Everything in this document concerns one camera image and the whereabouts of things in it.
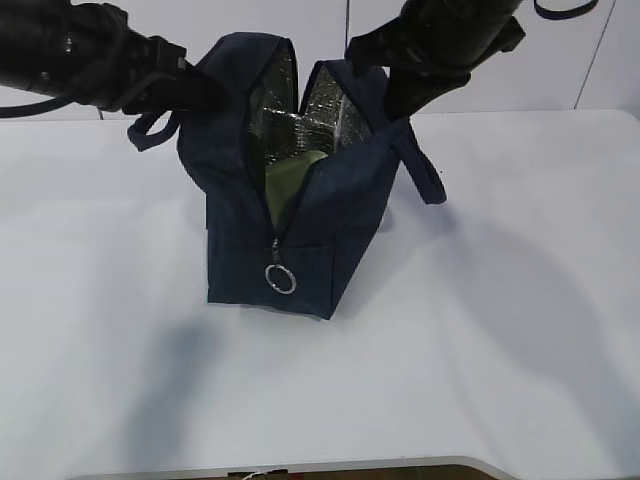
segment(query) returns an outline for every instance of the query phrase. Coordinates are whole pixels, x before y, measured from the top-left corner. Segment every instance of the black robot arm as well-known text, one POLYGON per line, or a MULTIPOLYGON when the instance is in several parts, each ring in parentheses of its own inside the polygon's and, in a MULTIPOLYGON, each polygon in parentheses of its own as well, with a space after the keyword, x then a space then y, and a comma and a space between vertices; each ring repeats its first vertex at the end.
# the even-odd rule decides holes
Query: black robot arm
POLYGON ((55 97, 0 108, 0 117, 72 102, 127 114, 214 109, 222 88, 186 59, 186 50, 127 26, 113 5, 70 0, 0 0, 0 84, 55 97))
MULTIPOLYGON (((356 37, 346 58, 356 72, 391 68, 386 109, 411 115, 469 81, 497 52, 513 50, 524 31, 513 17, 523 0, 407 0, 398 18, 356 37)), ((536 11, 552 20, 584 14, 536 11)), ((36 115, 72 102, 126 114, 215 110, 225 92, 186 61, 186 50, 127 25, 109 4, 70 0, 0 0, 0 85, 52 100, 0 108, 0 118, 36 115)))

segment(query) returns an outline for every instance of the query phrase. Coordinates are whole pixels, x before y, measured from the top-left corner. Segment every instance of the bag strap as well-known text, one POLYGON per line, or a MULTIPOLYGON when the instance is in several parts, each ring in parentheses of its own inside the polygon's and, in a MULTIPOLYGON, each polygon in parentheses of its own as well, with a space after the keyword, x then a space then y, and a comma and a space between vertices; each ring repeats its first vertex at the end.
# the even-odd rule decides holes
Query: bag strap
POLYGON ((162 130, 149 135, 149 130, 151 130, 164 114, 165 112, 157 112, 141 115, 127 130, 129 141, 135 145, 139 152, 144 152, 145 150, 169 141, 171 137, 176 134, 178 128, 180 128, 180 120, 174 112, 162 130))
POLYGON ((598 2, 599 0, 591 0, 584 5, 570 10, 549 10, 548 8, 540 6, 540 0, 533 0, 533 6, 536 13, 547 20, 569 20, 589 13, 596 8, 598 2))

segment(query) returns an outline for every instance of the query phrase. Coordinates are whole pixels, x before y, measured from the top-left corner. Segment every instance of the white table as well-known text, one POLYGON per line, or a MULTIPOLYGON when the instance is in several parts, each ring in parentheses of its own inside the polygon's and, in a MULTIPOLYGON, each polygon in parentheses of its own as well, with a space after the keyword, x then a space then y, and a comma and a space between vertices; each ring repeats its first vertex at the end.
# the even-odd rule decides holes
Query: white table
POLYGON ((414 124, 450 201, 401 171, 330 323, 205 306, 204 199, 173 146, 2 124, 0 478, 640 475, 640 124, 414 124))

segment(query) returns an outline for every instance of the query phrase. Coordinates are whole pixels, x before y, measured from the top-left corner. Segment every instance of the fabric bag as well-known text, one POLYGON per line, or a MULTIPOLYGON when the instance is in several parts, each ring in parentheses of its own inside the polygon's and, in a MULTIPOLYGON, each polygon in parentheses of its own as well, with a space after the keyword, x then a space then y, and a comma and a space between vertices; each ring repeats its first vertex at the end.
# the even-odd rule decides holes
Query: fabric bag
POLYGON ((390 122, 382 68, 315 65, 298 107, 291 42, 223 37, 198 68, 229 92, 206 113, 143 115, 145 150, 178 129, 178 154, 206 193, 208 299, 329 319, 375 235, 402 160, 426 204, 446 200, 408 118, 390 122))

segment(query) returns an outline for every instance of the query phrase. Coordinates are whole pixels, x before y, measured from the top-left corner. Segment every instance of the foil lining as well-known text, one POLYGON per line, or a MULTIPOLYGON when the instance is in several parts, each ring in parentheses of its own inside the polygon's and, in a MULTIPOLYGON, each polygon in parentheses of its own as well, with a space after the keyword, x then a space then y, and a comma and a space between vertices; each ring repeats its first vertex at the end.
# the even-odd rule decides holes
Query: foil lining
POLYGON ((319 150, 331 155, 360 143, 371 131, 326 67, 318 72, 304 115, 296 115, 293 60, 284 51, 251 95, 250 132, 260 139, 261 161, 319 150))

